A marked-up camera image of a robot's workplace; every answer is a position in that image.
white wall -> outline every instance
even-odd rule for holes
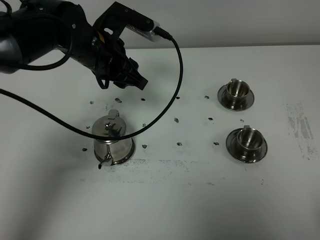
[[[17,9],[18,0],[9,0]],[[90,24],[114,0],[71,0]],[[318,0],[119,0],[157,21],[181,47],[320,43]],[[130,30],[121,35],[127,48],[171,47],[149,42]]]

metal cup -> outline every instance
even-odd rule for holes
[[[259,154],[263,143],[263,135],[257,129],[251,128],[248,125],[245,125],[236,136],[238,150],[241,151],[243,155]]]
[[[126,123],[118,110],[111,109],[107,116],[100,117],[92,126],[92,134],[104,137],[120,137],[126,134]],[[99,160],[99,169],[104,165],[118,165],[131,158],[135,151],[132,138],[123,140],[94,140],[94,154]]]
[[[231,79],[231,81],[226,85],[226,97],[232,102],[243,102],[249,92],[249,85],[236,78]]]

white table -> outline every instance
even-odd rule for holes
[[[133,158],[119,166],[98,170],[91,139],[0,96],[0,239],[320,239],[320,46],[181,52],[180,99],[135,137]],[[127,54],[149,80],[143,91],[101,90],[71,59],[50,71],[2,74],[0,85],[88,132],[117,109],[133,132],[167,105],[179,62],[174,49]],[[61,56],[53,51],[37,63]],[[219,104],[217,91],[232,78],[252,89],[250,109]],[[259,163],[226,150],[227,135],[243,125],[268,143]]]

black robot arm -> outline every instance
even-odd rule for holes
[[[101,88],[108,88],[112,81],[120,88],[135,86],[143,90],[148,82],[138,73],[137,62],[126,56],[119,36],[128,27],[154,41],[159,37],[153,32],[158,24],[118,2],[93,26],[80,5],[62,0],[22,0],[20,9],[5,18],[0,17],[1,23],[8,26],[0,34],[0,72],[13,73],[56,48],[68,54],[72,39],[70,57],[90,69]],[[45,70],[31,66],[29,69]]]

pitcher lid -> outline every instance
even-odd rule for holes
[[[125,132],[126,123],[115,109],[111,109],[107,116],[100,117],[92,126],[92,134],[102,137],[121,137]]]

